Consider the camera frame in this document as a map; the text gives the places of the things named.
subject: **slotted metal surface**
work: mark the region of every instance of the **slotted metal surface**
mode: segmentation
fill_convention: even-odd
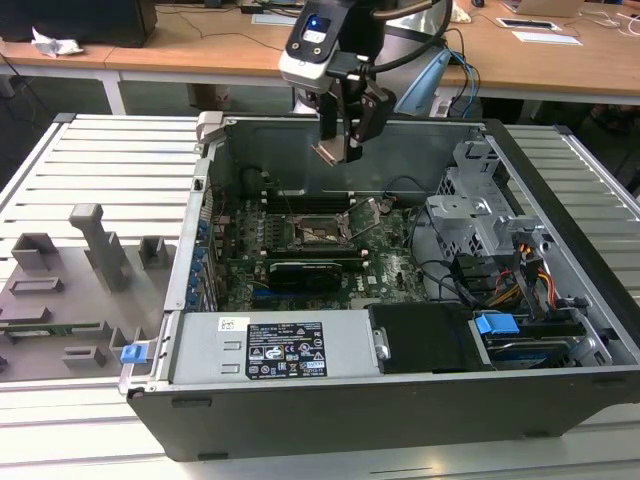
[[[195,119],[190,118],[96,115],[78,116],[71,125],[55,127],[51,138],[41,142],[40,154],[30,156],[32,163],[28,160],[17,181],[0,195],[0,263],[5,265],[0,278],[13,268],[10,250],[24,227],[47,231],[57,245],[84,245],[66,221],[76,202],[103,203],[105,226],[118,232],[123,243],[137,243],[141,235],[152,232],[165,233],[175,242],[188,195],[185,180],[197,158],[191,153],[195,136],[183,135],[191,135],[194,128]],[[142,136],[132,140],[132,132]],[[158,132],[162,144],[140,139],[155,138]],[[585,154],[572,139],[546,128],[511,132],[543,177],[557,182],[554,189],[574,218],[585,229],[599,232],[589,236],[609,265],[618,275],[629,275],[633,284],[640,263],[635,225],[626,225],[635,222],[633,209],[598,178],[597,165],[582,158]],[[135,146],[128,150],[132,143],[119,142],[118,135]],[[162,145],[170,147],[164,150]],[[522,193],[516,197],[526,204]],[[623,236],[612,230],[620,223],[625,223],[620,227]],[[637,294],[638,289],[630,290]],[[273,434],[287,434],[287,428],[304,429],[304,422],[292,419]],[[32,382],[11,389],[0,384],[0,439],[3,480],[640,478],[640,408],[635,405],[608,408],[558,439],[178,464],[164,455],[138,421],[117,392],[116,379],[74,385]]]
[[[46,232],[57,246],[84,245],[69,222],[76,203],[101,203],[103,225],[123,245],[162,235],[177,245],[198,155],[195,119],[78,115],[51,142],[0,212],[0,284],[24,232]]]
[[[640,206],[573,136],[553,127],[508,128],[582,231],[640,303]],[[509,187],[533,214],[516,182]]]

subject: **blue tab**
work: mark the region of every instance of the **blue tab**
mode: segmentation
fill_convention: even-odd
[[[148,343],[127,345],[122,349],[120,354],[121,363],[146,363],[147,352],[149,351]]]
[[[510,313],[483,313],[476,318],[476,326],[481,335],[520,333],[518,323]]]

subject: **warning label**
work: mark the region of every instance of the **warning label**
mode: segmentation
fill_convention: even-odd
[[[251,323],[246,375],[251,380],[326,377],[322,323]]]

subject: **desk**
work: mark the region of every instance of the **desk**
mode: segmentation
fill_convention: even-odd
[[[554,22],[562,28],[557,33],[577,36],[583,44],[569,46],[523,43],[513,35],[513,29],[494,25],[492,21],[495,22],[496,17],[515,17],[498,0],[487,0],[485,8],[477,9],[471,9],[468,0],[459,0],[459,4],[473,17],[471,24],[456,27],[464,35],[469,62],[480,71],[480,96],[640,104],[640,64],[633,60],[640,56],[640,37],[626,36],[617,29],[607,29],[587,20],[606,20],[604,15],[586,14],[606,12],[614,21],[621,21],[626,29],[628,20],[618,17],[616,12],[629,15],[633,9],[585,3],[580,19],[517,16]],[[456,34],[449,34],[447,38],[451,48],[460,49]],[[441,98],[456,95],[463,80],[460,68],[457,72],[452,70],[449,69],[441,83]]]
[[[460,0],[469,10],[469,0]],[[173,7],[158,7],[165,12]],[[626,27],[627,20],[615,12],[626,7],[585,4],[584,12],[606,11]],[[512,17],[498,0],[474,9],[471,15]],[[230,85],[282,86],[278,58],[289,35],[285,26],[253,25],[251,16],[239,10],[208,13],[160,13],[156,31],[144,49],[88,46],[87,53],[51,59],[28,44],[8,44],[7,57],[24,75],[92,78],[103,83],[115,114],[125,114],[119,82],[156,81]],[[200,38],[191,22],[204,34],[243,33],[271,47],[240,35]],[[508,29],[475,16],[471,24],[455,25],[465,37],[469,62],[482,76],[480,95],[589,103],[640,104],[640,37],[624,36],[586,20],[562,27],[569,35],[580,35],[583,46],[541,45],[520,42]],[[575,19],[550,19],[564,25]],[[452,48],[459,48],[455,33]],[[0,63],[0,74],[11,73]],[[447,103],[457,94],[464,76],[459,67],[444,75],[438,102]]]

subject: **green circuit board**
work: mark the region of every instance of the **green circuit board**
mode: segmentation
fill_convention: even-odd
[[[269,290],[268,268],[271,263],[283,260],[269,258],[265,245],[273,249],[291,246],[296,234],[293,220],[296,217],[323,224],[324,218],[331,215],[269,214],[260,203],[251,201],[232,206],[224,243],[217,242],[217,262],[224,266],[225,277],[220,310],[359,309],[370,303],[424,301],[424,286],[412,265],[409,250],[404,246],[411,225],[402,210],[392,209],[385,213],[380,215],[375,226],[372,226],[372,213],[367,205],[350,213],[349,229],[355,238],[349,243],[356,247],[357,252],[364,249],[368,255],[366,262],[356,258],[352,262],[356,268],[343,270],[337,291],[274,294]],[[324,227],[322,232],[329,245],[337,245],[335,232]]]

